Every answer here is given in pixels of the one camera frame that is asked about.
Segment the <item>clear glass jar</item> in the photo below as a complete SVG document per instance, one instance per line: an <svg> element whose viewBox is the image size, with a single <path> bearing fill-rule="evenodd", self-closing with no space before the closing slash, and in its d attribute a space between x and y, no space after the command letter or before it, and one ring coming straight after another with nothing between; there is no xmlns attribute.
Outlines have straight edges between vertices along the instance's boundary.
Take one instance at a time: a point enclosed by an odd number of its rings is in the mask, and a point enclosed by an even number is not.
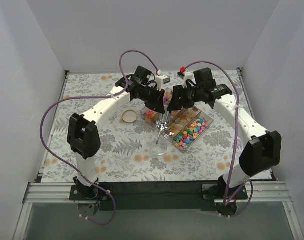
<svg viewBox="0 0 304 240"><path fill-rule="evenodd" d="M153 140L150 145L150 154L153 157L160 157L167 152L167 143L163 139Z"/></svg>

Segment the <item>clear divided candy box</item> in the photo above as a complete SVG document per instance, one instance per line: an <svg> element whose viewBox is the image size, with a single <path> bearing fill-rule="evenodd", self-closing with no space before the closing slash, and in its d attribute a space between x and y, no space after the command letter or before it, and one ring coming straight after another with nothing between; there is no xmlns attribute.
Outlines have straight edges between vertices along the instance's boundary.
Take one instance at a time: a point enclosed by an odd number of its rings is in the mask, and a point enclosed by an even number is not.
<svg viewBox="0 0 304 240"><path fill-rule="evenodd" d="M163 98L164 108L169 105L171 98L172 90L166 88ZM157 129L157 112L144 107L140 110L140 114L141 118L145 120L147 124ZM200 136L205 133L212 122L213 119L211 117L195 106L180 111L172 111L169 129L162 133L162 135L181 153L186 153L192 144L195 143L197 139L200 139Z"/></svg>

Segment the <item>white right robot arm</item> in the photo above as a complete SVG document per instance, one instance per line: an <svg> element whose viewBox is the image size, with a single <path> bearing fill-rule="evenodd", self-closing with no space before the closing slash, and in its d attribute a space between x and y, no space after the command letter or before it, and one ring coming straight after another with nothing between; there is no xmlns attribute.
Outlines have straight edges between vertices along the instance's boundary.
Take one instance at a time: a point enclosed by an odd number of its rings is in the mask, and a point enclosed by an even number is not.
<svg viewBox="0 0 304 240"><path fill-rule="evenodd" d="M237 96L225 84L217 85L209 68L193 73L182 68L178 73L182 85L173 87L170 111L188 109L195 103L208 104L234 129L243 143L238 164L218 179L214 190L224 199L231 198L251 177L280 163L281 135L268 131L238 105Z"/></svg>

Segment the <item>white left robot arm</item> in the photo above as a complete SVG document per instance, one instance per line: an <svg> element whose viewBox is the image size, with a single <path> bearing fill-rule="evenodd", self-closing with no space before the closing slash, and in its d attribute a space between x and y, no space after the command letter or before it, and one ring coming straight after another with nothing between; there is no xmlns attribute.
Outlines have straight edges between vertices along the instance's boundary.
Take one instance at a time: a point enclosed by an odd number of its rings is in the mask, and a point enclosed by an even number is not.
<svg viewBox="0 0 304 240"><path fill-rule="evenodd" d="M162 86L169 77L159 72L154 80L149 80L152 73L138 66L134 74L119 79L108 92L106 99L99 101L86 112L72 114L69 119L67 143L76 159L80 171L73 179L77 191L87 200L93 200L98 194L98 188L93 183L98 181L95 172L94 156L98 152L101 141L98 130L118 109L133 99L144 102L148 109L163 114Z"/></svg>

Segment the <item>silver metal scoop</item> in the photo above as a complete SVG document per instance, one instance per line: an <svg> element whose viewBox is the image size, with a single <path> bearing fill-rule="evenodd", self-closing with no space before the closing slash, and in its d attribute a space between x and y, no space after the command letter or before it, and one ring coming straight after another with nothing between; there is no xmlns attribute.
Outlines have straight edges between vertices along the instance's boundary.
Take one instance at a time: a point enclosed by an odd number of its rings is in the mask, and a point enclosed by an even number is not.
<svg viewBox="0 0 304 240"><path fill-rule="evenodd" d="M160 113L156 121L156 127L159 130L158 137L156 139L156 145L159 143L161 134L169 128L171 118L171 112L165 111L165 113Z"/></svg>

